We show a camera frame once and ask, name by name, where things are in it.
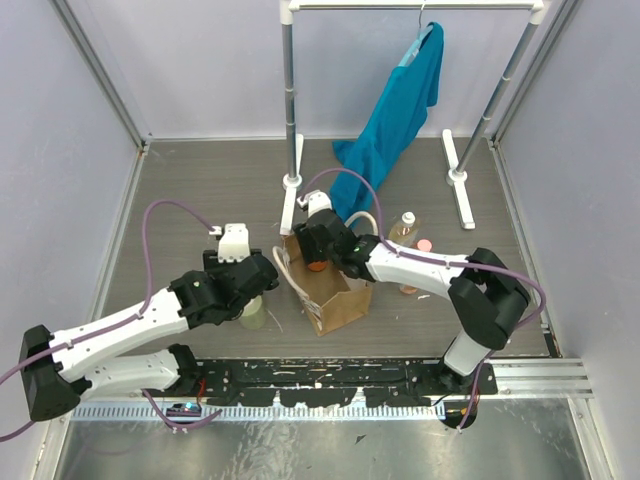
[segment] orange object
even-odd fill
[[[325,268],[327,268],[329,262],[313,262],[307,265],[307,268],[312,272],[321,272]]]
[[[410,287],[409,285],[401,285],[400,286],[400,291],[402,293],[406,293],[407,295],[413,295],[414,293],[416,293],[418,291],[418,289],[415,288],[415,287]]]
[[[433,244],[426,238],[423,238],[422,240],[418,240],[416,248],[421,252],[430,252],[433,248]]]

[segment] metal pole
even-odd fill
[[[554,46],[565,31],[566,26],[573,18],[573,14],[578,10],[578,7],[581,4],[582,0],[564,0],[564,2],[560,3],[553,21],[551,22],[551,26],[546,29],[544,39],[540,42],[540,46],[533,57],[533,61],[531,62],[529,69],[523,75],[522,81],[518,85],[518,90],[513,95],[509,106],[506,108],[496,133],[491,138],[493,142],[499,143],[504,138],[507,128],[518,111],[518,108],[529,91],[529,88],[538,77],[542,66],[553,52]]]
[[[291,0],[291,11],[299,10],[514,10],[539,5],[539,0]]]
[[[522,56],[524,55],[524,52],[527,49],[527,46],[529,45],[529,43],[531,42],[531,39],[533,38],[533,34],[536,32],[538,28],[538,25],[539,25],[539,22],[529,21],[529,23],[527,24],[527,28],[525,28],[524,32],[522,33],[522,37],[520,37],[520,41],[518,42],[516,49],[513,51],[513,54],[511,55],[509,64],[507,65],[507,68],[505,68],[504,73],[502,74],[502,78],[500,78],[500,81],[498,82],[498,85],[496,85],[496,88],[493,91],[493,95],[491,95],[491,100],[489,100],[487,107],[484,109],[484,113],[482,114],[482,117],[480,118],[478,125],[476,125],[476,128],[473,131],[473,135],[471,135],[471,140],[469,140],[469,143],[467,144],[467,148],[462,154],[460,163],[456,168],[457,173],[463,173],[465,171],[467,164],[469,163],[469,160],[471,158],[471,155],[473,154],[474,150],[482,140],[484,132],[487,129],[487,125],[491,121],[491,117],[496,107],[498,106],[498,103],[500,103],[500,99],[503,97],[504,93],[507,91],[507,87],[509,86],[509,82],[511,81],[511,76],[513,75],[516,68],[518,67],[518,64],[520,63],[520,60],[522,59]]]
[[[289,179],[298,176],[296,161],[296,110],[293,87],[293,24],[282,25],[282,51],[284,55],[284,104],[287,129],[287,161]]]

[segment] white wall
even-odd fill
[[[503,141],[563,349],[584,359],[626,478],[640,472],[636,0],[582,2]]]
[[[0,370],[24,330],[86,321],[135,146],[49,2],[0,2]],[[0,435],[28,420],[19,378],[0,388]],[[0,444],[22,480],[39,424]]]
[[[156,138],[284,135],[278,0],[69,0],[137,123]],[[423,135],[475,127],[528,19],[524,11],[425,12],[446,51]],[[301,12],[298,123],[357,135],[415,39],[417,11]]]

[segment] white pole base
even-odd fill
[[[296,171],[298,175],[295,178],[289,178],[285,175],[282,179],[282,186],[285,190],[284,204],[282,206],[282,218],[280,220],[280,235],[291,235],[293,228],[293,212],[296,208],[296,197],[298,189],[302,186],[302,176],[300,175],[300,166],[302,165],[302,148],[304,146],[304,135],[296,133]]]
[[[449,164],[447,183],[453,187],[453,194],[458,207],[458,215],[460,216],[460,225],[462,225],[462,228],[465,230],[473,230],[476,228],[476,223],[473,220],[471,204],[469,203],[467,188],[464,184],[464,182],[467,181],[468,175],[467,172],[456,172],[456,168],[458,167],[458,154],[456,152],[456,146],[453,143],[453,135],[449,129],[442,131],[442,146],[444,147],[444,154]]]

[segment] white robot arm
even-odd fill
[[[193,390],[201,372],[186,346],[173,345],[152,355],[118,356],[205,323],[234,320],[252,298],[278,285],[271,262],[260,250],[249,248],[244,224],[227,224],[215,232],[218,250],[203,253],[204,270],[187,272],[153,295],[139,318],[78,344],[74,339],[131,318],[144,302],[80,327],[51,333],[39,325],[25,332],[20,360],[48,348],[68,347],[21,371],[31,420],[56,418],[97,395],[142,389],[182,395]]]
[[[511,277],[449,265],[471,262],[505,268],[490,250],[479,248],[471,256],[442,255],[388,241],[385,245],[374,235],[356,236],[323,192],[311,192],[298,204],[308,212],[307,222],[294,229],[303,257],[317,260],[321,255],[348,277],[410,285],[452,302],[463,328],[441,359],[440,373],[441,382],[452,391],[470,383],[476,367],[492,350],[504,348],[530,302],[524,287]]]

